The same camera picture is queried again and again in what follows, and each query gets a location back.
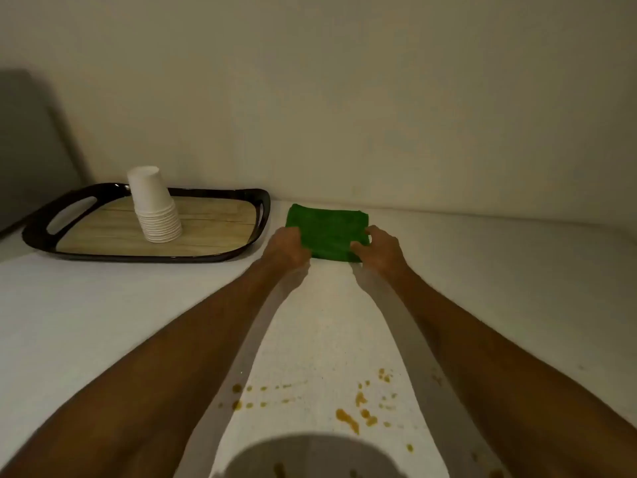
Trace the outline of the person's right hand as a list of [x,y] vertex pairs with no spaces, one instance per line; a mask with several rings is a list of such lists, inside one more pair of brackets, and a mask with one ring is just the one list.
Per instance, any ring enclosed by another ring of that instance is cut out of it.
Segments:
[[371,239],[367,244],[371,246],[371,257],[367,261],[361,261],[365,268],[376,272],[389,283],[411,271],[395,236],[376,225],[367,227],[365,232]]

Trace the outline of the person's left hand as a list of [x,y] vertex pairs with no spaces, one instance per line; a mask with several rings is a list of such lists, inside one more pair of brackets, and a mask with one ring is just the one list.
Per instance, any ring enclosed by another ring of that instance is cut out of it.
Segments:
[[298,227],[280,227],[268,240],[260,260],[283,275],[299,270],[299,244],[302,244],[302,241]]

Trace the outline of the green cleaning cloth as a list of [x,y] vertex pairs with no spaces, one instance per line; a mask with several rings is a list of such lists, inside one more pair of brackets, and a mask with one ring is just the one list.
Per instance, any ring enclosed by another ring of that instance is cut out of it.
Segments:
[[295,203],[288,211],[285,226],[299,229],[302,246],[315,259],[360,263],[351,251],[351,242],[368,246],[369,224],[370,217],[363,211],[308,208]]

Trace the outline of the person's left forearm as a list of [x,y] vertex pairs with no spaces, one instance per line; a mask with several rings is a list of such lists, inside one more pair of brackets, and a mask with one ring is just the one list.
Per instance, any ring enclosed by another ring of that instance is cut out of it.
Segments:
[[173,478],[254,319],[286,275],[259,258],[65,402],[0,478]]

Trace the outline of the person's right forearm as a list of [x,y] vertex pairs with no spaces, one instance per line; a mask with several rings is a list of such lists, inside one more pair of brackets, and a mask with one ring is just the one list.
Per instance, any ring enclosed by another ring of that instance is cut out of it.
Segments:
[[637,478],[637,428],[430,287],[408,266],[393,291],[426,338],[479,432],[515,478]]

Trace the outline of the black tray with wooden base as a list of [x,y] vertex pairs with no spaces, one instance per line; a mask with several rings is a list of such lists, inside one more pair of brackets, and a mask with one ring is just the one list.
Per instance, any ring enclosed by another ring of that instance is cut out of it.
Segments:
[[32,249],[62,259],[119,263],[220,263],[245,253],[263,234],[271,209],[263,189],[169,188],[182,233],[145,239],[127,184],[74,190],[39,209],[22,230]]

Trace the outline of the stack of white paper cups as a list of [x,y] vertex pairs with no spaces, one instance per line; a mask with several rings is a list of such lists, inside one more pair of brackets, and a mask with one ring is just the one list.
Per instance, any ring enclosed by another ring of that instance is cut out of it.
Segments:
[[138,166],[127,172],[134,212],[145,239],[167,243],[181,236],[177,205],[156,166]]

